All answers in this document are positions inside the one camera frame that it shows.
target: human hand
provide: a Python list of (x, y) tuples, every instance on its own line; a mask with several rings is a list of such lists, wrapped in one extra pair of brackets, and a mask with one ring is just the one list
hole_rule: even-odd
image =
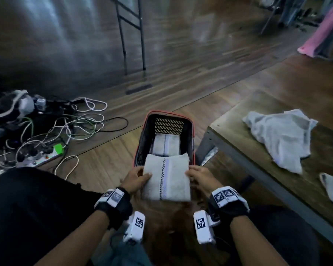
[(197, 188), (200, 189), (207, 197), (217, 188), (222, 188), (221, 184), (213, 174), (203, 166), (190, 165), (189, 170), (185, 174), (197, 182)]
[(151, 174), (143, 174), (143, 168), (144, 166), (137, 166), (130, 170), (120, 185), (130, 195), (141, 189), (152, 177)]

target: forearm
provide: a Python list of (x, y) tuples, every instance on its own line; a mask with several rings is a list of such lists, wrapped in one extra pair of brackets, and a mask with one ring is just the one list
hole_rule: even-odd
[(247, 216), (235, 217), (230, 229), (243, 266), (288, 266)]
[(95, 211), (35, 266), (85, 266), (104, 236), (108, 225), (109, 218), (106, 213)]

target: pink garment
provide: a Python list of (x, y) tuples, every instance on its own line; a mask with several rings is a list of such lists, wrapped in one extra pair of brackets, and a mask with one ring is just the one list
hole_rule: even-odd
[(329, 35), (333, 29), (333, 7), (329, 10), (328, 14), (325, 16), (323, 22), (318, 27), (316, 32), (303, 44), (302, 47), (299, 47), (297, 51), (301, 54), (305, 54), (314, 58), (315, 49), (324, 41), (324, 39)]

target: basket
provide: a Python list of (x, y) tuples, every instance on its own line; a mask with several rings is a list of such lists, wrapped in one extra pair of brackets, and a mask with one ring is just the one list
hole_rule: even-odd
[(155, 110), (150, 111), (144, 121), (139, 145), (133, 159), (134, 167), (145, 164), (156, 133), (180, 135), (180, 154), (187, 153), (190, 164), (195, 164), (194, 123), (187, 117), (171, 112)]

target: power strip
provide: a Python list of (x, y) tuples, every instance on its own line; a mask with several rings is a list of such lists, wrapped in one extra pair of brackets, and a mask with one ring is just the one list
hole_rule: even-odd
[(16, 165), (16, 168), (21, 168), (21, 167), (38, 167), (43, 164), (45, 164), (48, 161), (54, 160), (58, 156), (62, 155), (62, 153), (58, 153), (55, 149), (53, 149), (53, 152), (50, 154), (45, 154), (43, 151), (40, 152), (42, 157), (39, 158), (38, 160), (30, 160), (30, 159), (25, 159), (23, 162), (18, 162)]

